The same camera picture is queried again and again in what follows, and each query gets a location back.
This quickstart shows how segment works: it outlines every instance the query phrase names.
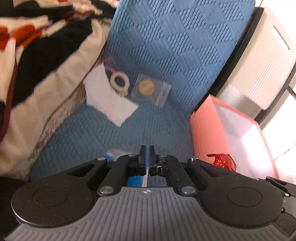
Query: white paper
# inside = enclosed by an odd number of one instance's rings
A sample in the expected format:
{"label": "white paper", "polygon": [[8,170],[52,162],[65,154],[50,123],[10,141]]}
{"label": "white paper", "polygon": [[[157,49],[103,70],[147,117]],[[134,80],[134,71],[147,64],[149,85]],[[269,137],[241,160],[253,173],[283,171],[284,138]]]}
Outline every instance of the white paper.
{"label": "white paper", "polygon": [[117,127],[130,117],[138,105],[120,97],[111,87],[103,64],[93,69],[84,79],[86,104],[100,111]]}

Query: black circular pad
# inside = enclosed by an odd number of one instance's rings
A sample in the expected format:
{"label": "black circular pad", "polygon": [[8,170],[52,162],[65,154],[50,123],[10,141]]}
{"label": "black circular pad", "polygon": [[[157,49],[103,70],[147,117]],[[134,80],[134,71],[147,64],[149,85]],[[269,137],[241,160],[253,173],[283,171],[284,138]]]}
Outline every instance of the black circular pad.
{"label": "black circular pad", "polygon": [[262,201],[262,195],[256,189],[238,187],[228,192],[228,199],[240,207],[253,207]]}
{"label": "black circular pad", "polygon": [[17,190],[11,205],[19,220],[32,226],[58,227],[84,216],[93,195],[79,177],[59,174]]}
{"label": "black circular pad", "polygon": [[292,235],[296,230],[296,219],[291,214],[281,213],[275,223],[280,230],[289,235]]}
{"label": "black circular pad", "polygon": [[58,187],[43,187],[33,194],[34,202],[43,207],[61,205],[67,197],[68,193]]}
{"label": "black circular pad", "polygon": [[238,173],[209,180],[202,204],[223,223],[257,227],[275,221],[281,214],[283,197],[264,180],[254,180]]}

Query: clear plastic bag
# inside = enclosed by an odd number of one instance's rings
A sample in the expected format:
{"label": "clear plastic bag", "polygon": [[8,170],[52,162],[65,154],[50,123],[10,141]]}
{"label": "clear plastic bag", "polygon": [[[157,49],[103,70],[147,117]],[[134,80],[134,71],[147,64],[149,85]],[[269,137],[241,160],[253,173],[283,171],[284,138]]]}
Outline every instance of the clear plastic bag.
{"label": "clear plastic bag", "polygon": [[171,85],[139,74],[131,95],[163,107],[170,92]]}

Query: pink string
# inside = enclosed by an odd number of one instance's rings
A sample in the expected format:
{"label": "pink string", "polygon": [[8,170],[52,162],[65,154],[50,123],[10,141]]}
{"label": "pink string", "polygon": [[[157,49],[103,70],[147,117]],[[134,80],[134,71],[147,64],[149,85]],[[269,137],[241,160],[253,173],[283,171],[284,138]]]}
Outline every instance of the pink string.
{"label": "pink string", "polygon": [[[110,60],[112,60],[111,57],[105,58],[100,63],[98,63],[98,65],[103,64],[103,63],[106,63],[106,62],[109,62]],[[111,68],[111,67],[109,67],[107,65],[104,65],[104,66],[105,66],[105,70],[110,71],[111,73],[115,73],[116,72],[113,68]]]}
{"label": "pink string", "polygon": [[115,70],[109,66],[105,66],[105,70],[110,71],[111,73],[115,73]]}

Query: white wall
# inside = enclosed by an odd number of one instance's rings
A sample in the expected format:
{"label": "white wall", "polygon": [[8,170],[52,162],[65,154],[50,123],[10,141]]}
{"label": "white wall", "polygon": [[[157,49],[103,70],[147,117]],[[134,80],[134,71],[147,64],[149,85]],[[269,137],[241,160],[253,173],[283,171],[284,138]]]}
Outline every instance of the white wall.
{"label": "white wall", "polygon": [[255,6],[258,7],[258,6],[260,5],[260,3],[262,2],[262,0],[255,0],[255,2],[256,2],[256,3],[255,3]]}
{"label": "white wall", "polygon": [[[263,0],[262,7],[269,7],[284,26],[291,39],[296,43],[296,1]],[[296,77],[291,82],[295,88]],[[280,100],[281,107],[276,107],[267,117],[268,124],[263,134],[282,180],[296,184],[296,100],[285,93]]]}

